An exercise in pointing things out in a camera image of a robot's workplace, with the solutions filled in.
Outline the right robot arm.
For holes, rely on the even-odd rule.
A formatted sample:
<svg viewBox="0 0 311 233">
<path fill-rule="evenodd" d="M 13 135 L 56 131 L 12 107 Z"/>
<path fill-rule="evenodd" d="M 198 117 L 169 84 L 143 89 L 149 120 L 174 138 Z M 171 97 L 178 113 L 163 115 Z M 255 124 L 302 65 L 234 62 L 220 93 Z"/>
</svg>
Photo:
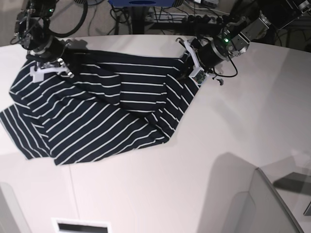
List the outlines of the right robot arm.
<svg viewBox="0 0 311 233">
<path fill-rule="evenodd" d="M 80 21 L 71 31 L 56 33 L 50 30 L 50 18 L 57 3 L 56 0 L 25 0 L 16 18 L 14 37 L 10 44 L 20 44 L 27 50 L 26 58 L 34 61 L 35 64 L 30 67 L 34 83 L 43 81 L 49 73 L 65 73 L 70 78 L 74 77 L 74 61 L 70 54 L 73 41 L 69 37 L 84 23 L 88 3 L 86 0 L 78 1 L 83 6 L 83 12 Z"/>
</svg>

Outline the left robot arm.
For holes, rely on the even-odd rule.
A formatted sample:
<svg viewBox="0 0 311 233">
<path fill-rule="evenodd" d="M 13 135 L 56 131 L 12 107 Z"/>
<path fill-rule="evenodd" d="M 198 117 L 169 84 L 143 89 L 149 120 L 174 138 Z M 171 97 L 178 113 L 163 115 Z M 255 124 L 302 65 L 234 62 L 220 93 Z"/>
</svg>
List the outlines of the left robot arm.
<svg viewBox="0 0 311 233">
<path fill-rule="evenodd" d="M 192 41 L 177 38 L 188 53 L 180 78 L 191 78 L 201 85 L 211 76 L 223 84 L 226 76 L 216 71 L 218 64 L 233 63 L 234 57 L 247 51 L 251 41 L 264 36 L 270 28 L 283 29 L 310 9 L 309 0 L 254 0 L 237 13 L 223 17 L 219 33 L 204 45 L 201 36 Z"/>
</svg>

